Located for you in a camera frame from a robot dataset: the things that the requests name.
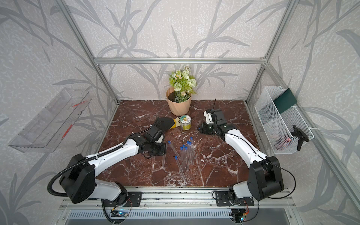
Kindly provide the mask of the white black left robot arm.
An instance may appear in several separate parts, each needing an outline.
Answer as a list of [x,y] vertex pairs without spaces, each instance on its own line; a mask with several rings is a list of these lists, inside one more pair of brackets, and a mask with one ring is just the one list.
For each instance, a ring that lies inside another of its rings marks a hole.
[[128,199],[126,189],[119,183],[97,179],[103,171],[124,159],[142,154],[145,157],[165,154],[163,131],[152,126],[143,134],[131,134],[124,142],[101,153],[83,156],[77,154],[67,165],[59,183],[72,203],[87,199],[104,199],[124,204]]

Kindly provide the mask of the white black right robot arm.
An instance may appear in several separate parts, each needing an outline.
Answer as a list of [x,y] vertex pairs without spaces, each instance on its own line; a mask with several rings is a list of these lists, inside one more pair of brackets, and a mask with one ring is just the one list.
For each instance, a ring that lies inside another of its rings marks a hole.
[[244,198],[257,201],[284,190],[282,170],[278,159],[259,151],[233,124],[228,123],[220,109],[203,113],[205,121],[198,127],[200,133],[218,136],[230,145],[249,168],[248,179],[229,187],[229,200],[239,205]]

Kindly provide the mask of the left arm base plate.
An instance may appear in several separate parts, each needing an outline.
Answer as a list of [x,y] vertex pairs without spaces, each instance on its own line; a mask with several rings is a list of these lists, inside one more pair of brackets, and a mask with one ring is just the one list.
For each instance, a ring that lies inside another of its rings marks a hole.
[[116,198],[114,201],[104,200],[103,205],[105,207],[140,207],[142,200],[142,192],[127,192],[120,197]]

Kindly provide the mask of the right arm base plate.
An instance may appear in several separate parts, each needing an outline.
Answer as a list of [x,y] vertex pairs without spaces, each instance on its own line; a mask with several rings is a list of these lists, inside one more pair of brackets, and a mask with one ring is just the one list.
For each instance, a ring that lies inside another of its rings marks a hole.
[[254,206],[254,199],[252,197],[246,197],[239,200],[231,201],[228,191],[213,191],[212,197],[216,201],[216,206],[218,207],[245,207],[245,206]]

